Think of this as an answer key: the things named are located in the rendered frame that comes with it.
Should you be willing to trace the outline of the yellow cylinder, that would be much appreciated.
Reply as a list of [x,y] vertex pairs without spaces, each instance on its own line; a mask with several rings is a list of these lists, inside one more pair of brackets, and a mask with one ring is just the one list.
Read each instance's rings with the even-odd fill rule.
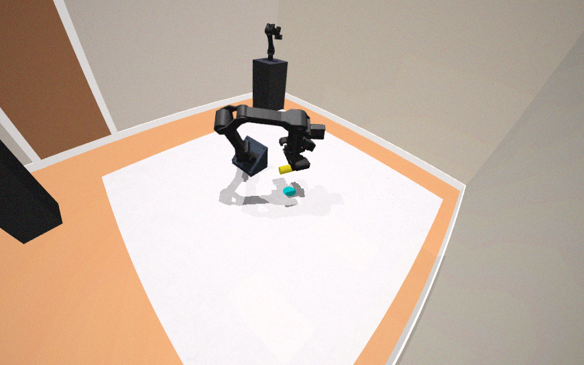
[[285,173],[288,173],[288,172],[293,172],[292,169],[291,169],[290,164],[285,165],[285,166],[280,166],[280,167],[278,167],[278,170],[279,170],[279,173],[280,174],[285,174]]

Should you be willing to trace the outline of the cyan circle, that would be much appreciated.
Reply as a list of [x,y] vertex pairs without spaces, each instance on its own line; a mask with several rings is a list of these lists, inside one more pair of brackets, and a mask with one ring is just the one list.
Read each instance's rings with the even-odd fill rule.
[[286,188],[284,188],[283,193],[287,196],[293,196],[293,195],[295,195],[296,190],[292,187],[286,187]]

